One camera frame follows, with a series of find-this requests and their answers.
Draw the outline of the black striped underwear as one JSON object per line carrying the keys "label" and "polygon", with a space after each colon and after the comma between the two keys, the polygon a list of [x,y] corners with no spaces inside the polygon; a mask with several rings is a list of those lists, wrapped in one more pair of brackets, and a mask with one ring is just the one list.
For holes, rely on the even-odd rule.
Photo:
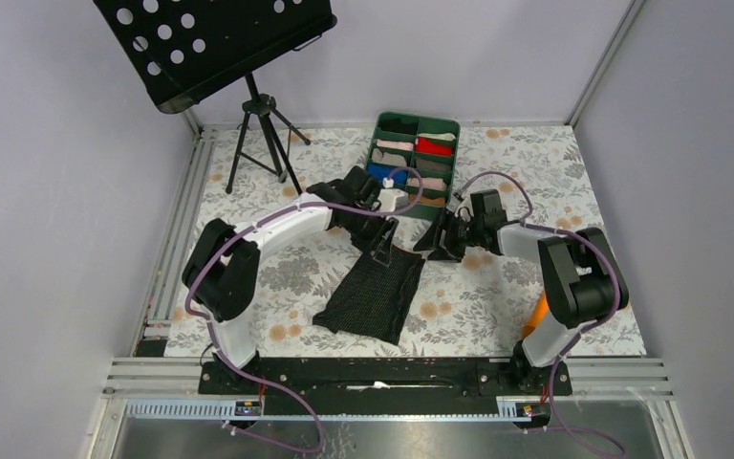
{"label": "black striped underwear", "polygon": [[419,288],[425,259],[398,247],[384,266],[364,253],[345,275],[312,324],[336,334],[397,345]]}

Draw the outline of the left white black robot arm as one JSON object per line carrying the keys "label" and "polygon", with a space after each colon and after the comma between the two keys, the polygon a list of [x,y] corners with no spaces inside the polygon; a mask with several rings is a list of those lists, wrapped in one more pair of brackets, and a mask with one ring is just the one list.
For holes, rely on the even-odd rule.
{"label": "left white black robot arm", "polygon": [[260,264],[298,239],[342,228],[352,244],[383,266],[390,263],[397,216],[408,201],[391,179],[355,166],[345,178],[310,186],[288,205],[238,225],[207,223],[182,273],[185,310],[205,320],[221,361],[222,381],[237,393],[258,380],[249,308]]}

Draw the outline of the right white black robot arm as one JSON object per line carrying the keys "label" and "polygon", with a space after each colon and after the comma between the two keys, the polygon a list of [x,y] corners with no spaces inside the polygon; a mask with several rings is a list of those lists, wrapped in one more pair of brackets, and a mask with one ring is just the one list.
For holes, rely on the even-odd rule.
{"label": "right white black robot arm", "polygon": [[610,318],[628,302],[628,290],[602,229],[549,229],[508,217],[500,194],[484,190],[443,208],[415,251],[430,260],[461,261],[468,248],[481,248],[540,267],[547,311],[510,359],[508,378],[532,394],[587,329]]}

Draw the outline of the floral patterned table mat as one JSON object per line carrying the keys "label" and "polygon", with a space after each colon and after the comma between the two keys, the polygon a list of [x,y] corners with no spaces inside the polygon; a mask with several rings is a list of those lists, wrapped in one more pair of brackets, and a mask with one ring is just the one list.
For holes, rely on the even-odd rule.
{"label": "floral patterned table mat", "polygon": [[[342,178],[364,164],[373,124],[303,128],[305,145],[281,130],[300,185]],[[216,131],[210,163],[203,167],[202,198],[190,246],[214,218],[246,222],[293,201],[291,182],[279,186],[264,170],[241,161],[233,194],[225,187],[238,131]],[[553,228],[604,229],[589,176],[569,126],[462,127],[454,188],[486,170],[520,182],[534,203],[529,221]],[[252,338],[268,357],[460,357],[506,356],[543,292],[535,264],[469,248],[460,263],[426,262],[399,344],[390,345],[313,326],[359,252],[342,229],[303,238],[261,262]],[[209,344],[205,323],[184,311],[187,288],[174,299],[175,316],[164,350],[169,358],[199,357]],[[585,334],[571,355],[644,356],[646,350],[630,307]]]}

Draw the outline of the orange rolled cloth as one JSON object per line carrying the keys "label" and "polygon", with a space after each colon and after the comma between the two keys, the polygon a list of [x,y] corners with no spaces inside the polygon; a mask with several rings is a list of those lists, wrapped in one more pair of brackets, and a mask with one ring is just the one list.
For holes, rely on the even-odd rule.
{"label": "orange rolled cloth", "polygon": [[428,198],[428,197],[425,197],[425,196],[421,196],[420,199],[419,199],[419,204],[420,205],[425,205],[425,206],[431,206],[431,207],[439,207],[439,208],[441,208],[441,207],[444,207],[446,205],[446,200],[445,200],[444,197]]}

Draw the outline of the light pink rolled cloth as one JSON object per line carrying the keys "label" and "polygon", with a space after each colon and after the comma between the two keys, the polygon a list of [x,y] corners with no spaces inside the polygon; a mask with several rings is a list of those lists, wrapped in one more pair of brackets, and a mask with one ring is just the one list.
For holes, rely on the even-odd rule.
{"label": "light pink rolled cloth", "polygon": [[422,179],[410,178],[407,180],[407,185],[439,191],[445,191],[447,189],[447,183],[445,180],[436,177],[424,177]]}

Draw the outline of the beige rolled cloth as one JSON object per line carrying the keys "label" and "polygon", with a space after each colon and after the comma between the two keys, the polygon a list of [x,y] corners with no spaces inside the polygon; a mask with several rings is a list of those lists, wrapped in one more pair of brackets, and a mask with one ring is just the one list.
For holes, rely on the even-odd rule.
{"label": "beige rolled cloth", "polygon": [[408,166],[407,159],[397,153],[385,152],[375,148],[371,154],[371,161],[375,164],[384,164],[392,167]]}

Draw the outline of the green divided organizer tray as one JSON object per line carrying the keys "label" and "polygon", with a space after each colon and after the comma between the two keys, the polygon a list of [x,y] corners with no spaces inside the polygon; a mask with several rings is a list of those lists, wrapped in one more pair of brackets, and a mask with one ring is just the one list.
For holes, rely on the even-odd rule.
{"label": "green divided organizer tray", "polygon": [[457,169],[460,125],[454,120],[401,112],[378,115],[364,160],[364,168],[383,180],[392,169],[408,166],[393,177],[394,188],[419,203],[407,217],[433,220],[451,196]]}

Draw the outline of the red rolled cloth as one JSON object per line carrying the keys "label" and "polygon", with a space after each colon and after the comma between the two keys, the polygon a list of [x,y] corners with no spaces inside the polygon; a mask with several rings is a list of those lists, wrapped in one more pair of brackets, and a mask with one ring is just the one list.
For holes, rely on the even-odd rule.
{"label": "red rolled cloth", "polygon": [[439,157],[451,157],[454,155],[454,147],[450,144],[420,137],[416,138],[415,151]]}

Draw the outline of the white rolled cloth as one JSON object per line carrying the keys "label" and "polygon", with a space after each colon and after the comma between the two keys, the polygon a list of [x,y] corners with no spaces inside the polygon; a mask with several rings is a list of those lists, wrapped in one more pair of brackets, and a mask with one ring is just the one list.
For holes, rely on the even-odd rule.
{"label": "white rolled cloth", "polygon": [[428,140],[437,140],[443,142],[454,142],[457,136],[453,133],[419,133],[420,138],[426,138]]}

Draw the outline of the orange carrot toy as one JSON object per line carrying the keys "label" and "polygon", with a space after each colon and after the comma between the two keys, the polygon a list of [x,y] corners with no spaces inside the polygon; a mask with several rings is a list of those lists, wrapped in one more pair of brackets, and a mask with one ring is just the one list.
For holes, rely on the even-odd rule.
{"label": "orange carrot toy", "polygon": [[550,306],[545,293],[539,296],[539,299],[529,317],[523,326],[521,338],[525,339],[531,335],[538,325],[542,322],[545,315],[550,311]]}

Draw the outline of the black rolled cloth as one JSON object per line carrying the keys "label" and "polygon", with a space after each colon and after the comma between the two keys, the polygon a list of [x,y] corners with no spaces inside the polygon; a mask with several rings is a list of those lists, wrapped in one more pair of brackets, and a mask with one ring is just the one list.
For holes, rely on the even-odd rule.
{"label": "black rolled cloth", "polygon": [[403,135],[415,136],[418,133],[418,120],[405,120],[401,118],[382,119],[378,128],[384,132],[393,132]]}

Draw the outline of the black perforated music stand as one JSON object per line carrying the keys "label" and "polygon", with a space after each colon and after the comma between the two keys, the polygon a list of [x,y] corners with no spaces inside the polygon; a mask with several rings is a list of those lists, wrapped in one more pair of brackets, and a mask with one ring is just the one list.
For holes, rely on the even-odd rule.
{"label": "black perforated music stand", "polygon": [[164,114],[181,114],[243,79],[250,98],[242,105],[242,126],[259,120],[272,159],[264,170],[299,183],[272,121],[298,129],[258,90],[253,73],[331,30],[337,23],[331,2],[103,0],[95,6]]}

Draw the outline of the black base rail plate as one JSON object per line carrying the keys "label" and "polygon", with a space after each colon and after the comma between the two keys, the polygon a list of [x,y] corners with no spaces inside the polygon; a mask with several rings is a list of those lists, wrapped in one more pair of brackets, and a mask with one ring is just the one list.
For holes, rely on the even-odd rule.
{"label": "black base rail plate", "polygon": [[490,358],[262,358],[250,381],[214,358],[203,363],[201,395],[250,396],[273,416],[492,415],[497,398],[570,396],[566,364],[521,370]]}

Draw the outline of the aluminium frame rails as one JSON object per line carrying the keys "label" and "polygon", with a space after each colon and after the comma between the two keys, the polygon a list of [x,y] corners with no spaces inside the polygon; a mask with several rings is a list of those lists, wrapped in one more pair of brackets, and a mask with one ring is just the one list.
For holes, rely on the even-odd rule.
{"label": "aluminium frame rails", "polygon": [[[181,114],[193,133],[194,147],[189,166],[185,172],[179,199],[174,206],[169,222],[168,233],[162,244],[157,262],[157,272],[151,281],[150,302],[140,322],[140,330],[148,332],[156,327],[156,314],[169,314],[172,311],[172,300],[182,286],[182,273],[189,259],[188,245],[192,237],[192,228],[197,219],[198,193],[203,188],[202,170],[209,164],[207,147],[214,139],[211,128],[200,126],[194,119],[193,107]],[[147,405],[143,412],[146,416],[173,417],[176,419],[192,419],[207,417],[223,422],[256,423],[273,419],[279,422],[312,421],[322,422],[471,422],[500,421],[515,424],[523,433],[547,433],[550,431],[550,415],[556,400],[571,397],[588,397],[591,399],[613,400],[618,397],[634,398],[642,401],[653,417],[655,435],[659,447],[666,458],[687,458],[690,446],[686,432],[680,423],[673,393],[666,385],[667,378],[662,362],[658,359],[644,357],[573,357],[566,353],[556,361],[550,375],[554,377],[560,364],[566,364],[571,383],[572,394],[557,397],[550,392],[547,398],[538,402],[532,397],[497,398],[498,411],[492,415],[337,415],[320,416],[314,411],[306,415],[273,416],[265,412],[262,403],[250,396],[218,396],[217,404],[162,404]]]}

